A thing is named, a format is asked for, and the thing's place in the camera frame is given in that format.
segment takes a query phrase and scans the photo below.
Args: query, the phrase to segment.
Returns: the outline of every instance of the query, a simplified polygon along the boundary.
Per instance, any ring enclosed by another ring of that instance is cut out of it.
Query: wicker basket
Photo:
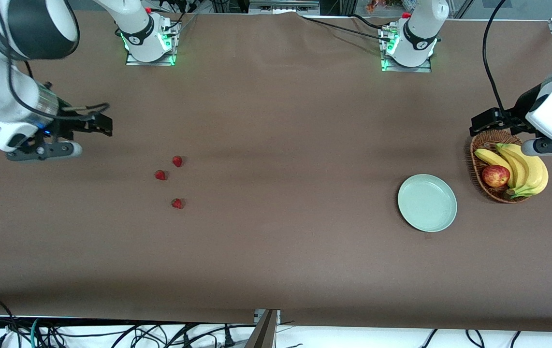
[[[479,189],[481,189],[494,201],[501,203],[521,203],[528,200],[529,197],[517,197],[514,200],[511,200],[510,196],[506,194],[506,190],[508,189],[506,185],[493,188],[486,185],[482,180],[482,171],[484,168],[488,167],[488,164],[476,157],[474,152],[479,148],[486,148],[487,150],[491,150],[492,152],[499,154],[497,149],[495,149],[495,144],[497,143],[522,145],[519,138],[511,136],[510,133],[505,130],[487,130],[486,132],[478,134],[471,139],[470,144],[471,161],[469,162],[471,175],[475,176]]]

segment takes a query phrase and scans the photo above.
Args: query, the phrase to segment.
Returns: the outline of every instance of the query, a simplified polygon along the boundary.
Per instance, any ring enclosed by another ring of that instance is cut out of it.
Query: apple
[[[501,165],[490,165],[482,171],[482,180],[490,187],[506,185],[510,179],[510,171]]]

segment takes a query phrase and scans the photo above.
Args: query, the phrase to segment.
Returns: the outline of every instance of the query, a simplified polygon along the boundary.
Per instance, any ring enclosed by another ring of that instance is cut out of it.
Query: strawberry
[[[180,156],[173,157],[173,164],[175,165],[175,167],[179,168],[183,163],[184,161],[181,159]]]
[[[175,198],[174,200],[172,200],[171,205],[175,209],[184,209],[184,203],[179,198]]]
[[[166,173],[164,172],[164,170],[157,170],[154,176],[158,180],[166,180]]]

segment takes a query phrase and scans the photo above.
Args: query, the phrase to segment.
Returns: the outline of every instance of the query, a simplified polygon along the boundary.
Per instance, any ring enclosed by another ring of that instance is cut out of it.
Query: bunch of bananas
[[[540,157],[524,155],[521,146],[515,144],[497,144],[495,147],[501,157],[485,148],[479,148],[475,154],[489,165],[501,165],[510,171],[510,189],[506,193],[511,199],[534,196],[546,188],[549,173]]]

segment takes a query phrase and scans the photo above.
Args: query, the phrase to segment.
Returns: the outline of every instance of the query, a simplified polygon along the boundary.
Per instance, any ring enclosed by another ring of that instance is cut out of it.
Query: light green plate
[[[429,174],[409,177],[398,190],[398,209],[416,229],[439,232],[457,216],[457,198],[444,180]]]

